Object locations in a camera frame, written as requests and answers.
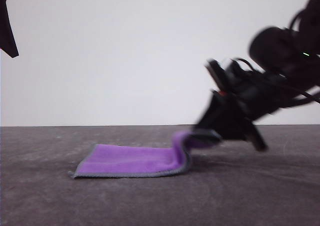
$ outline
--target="gray floor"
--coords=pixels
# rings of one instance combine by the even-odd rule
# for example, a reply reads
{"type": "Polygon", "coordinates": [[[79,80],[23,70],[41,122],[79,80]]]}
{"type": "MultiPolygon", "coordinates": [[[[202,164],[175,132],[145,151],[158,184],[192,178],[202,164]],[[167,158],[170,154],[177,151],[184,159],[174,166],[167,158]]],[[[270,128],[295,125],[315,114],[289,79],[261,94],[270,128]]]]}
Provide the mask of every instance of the gray floor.
{"type": "Polygon", "coordinates": [[[170,147],[187,126],[4,127],[3,226],[319,226],[320,125],[260,126],[270,146],[193,152],[183,175],[72,179],[96,143],[170,147]]]}

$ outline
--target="purple towel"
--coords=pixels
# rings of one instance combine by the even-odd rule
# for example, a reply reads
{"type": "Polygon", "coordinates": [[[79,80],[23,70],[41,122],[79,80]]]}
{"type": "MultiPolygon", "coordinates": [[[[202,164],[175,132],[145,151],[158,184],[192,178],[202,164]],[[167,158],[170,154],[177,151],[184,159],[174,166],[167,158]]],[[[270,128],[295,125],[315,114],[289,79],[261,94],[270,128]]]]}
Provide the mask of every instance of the purple towel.
{"type": "Polygon", "coordinates": [[[171,148],[97,144],[77,167],[73,177],[148,178],[175,175],[191,165],[191,148],[208,148],[190,131],[176,132],[171,148]]]}

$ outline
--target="white backdrop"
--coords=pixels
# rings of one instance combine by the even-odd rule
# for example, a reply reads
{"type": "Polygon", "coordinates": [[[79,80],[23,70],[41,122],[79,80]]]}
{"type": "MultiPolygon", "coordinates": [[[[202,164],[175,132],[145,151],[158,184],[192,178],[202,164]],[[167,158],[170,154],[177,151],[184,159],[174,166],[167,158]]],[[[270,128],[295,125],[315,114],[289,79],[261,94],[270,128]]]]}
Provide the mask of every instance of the white backdrop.
{"type": "MultiPolygon", "coordinates": [[[[1,125],[193,124],[216,89],[203,64],[248,58],[307,0],[8,0],[20,56],[1,52],[1,125]]],[[[259,124],[319,124],[319,106],[259,124]]]]}

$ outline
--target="robotic arm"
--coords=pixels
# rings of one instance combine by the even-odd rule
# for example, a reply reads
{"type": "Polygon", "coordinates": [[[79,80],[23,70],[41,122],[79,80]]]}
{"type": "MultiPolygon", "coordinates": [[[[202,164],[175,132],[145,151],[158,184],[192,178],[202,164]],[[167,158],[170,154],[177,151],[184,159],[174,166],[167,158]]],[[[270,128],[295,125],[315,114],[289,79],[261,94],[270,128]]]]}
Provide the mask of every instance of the robotic arm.
{"type": "Polygon", "coordinates": [[[268,146],[253,124],[280,108],[320,103],[320,0],[309,0],[289,28],[270,27],[258,33],[249,47],[260,72],[245,59],[235,58],[222,68],[210,60],[206,68],[220,91],[214,91],[206,112],[193,127],[194,136],[205,141],[251,141],[258,151],[268,146]],[[238,61],[251,70],[243,70],[238,61]]]}
{"type": "Polygon", "coordinates": [[[19,53],[11,30],[6,2],[7,0],[0,0],[0,49],[14,58],[19,53]]]}

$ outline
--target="microfiber cloth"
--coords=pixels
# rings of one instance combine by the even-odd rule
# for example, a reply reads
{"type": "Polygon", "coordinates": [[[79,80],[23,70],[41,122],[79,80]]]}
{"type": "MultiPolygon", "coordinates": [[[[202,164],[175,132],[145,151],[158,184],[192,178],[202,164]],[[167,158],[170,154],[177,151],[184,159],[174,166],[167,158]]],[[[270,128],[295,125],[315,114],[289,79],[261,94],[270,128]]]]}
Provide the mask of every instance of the microfiber cloth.
{"type": "Polygon", "coordinates": [[[73,177],[151,178],[180,174],[191,166],[192,148],[213,145],[212,141],[199,140],[191,131],[176,132],[170,148],[97,144],[73,177]]]}

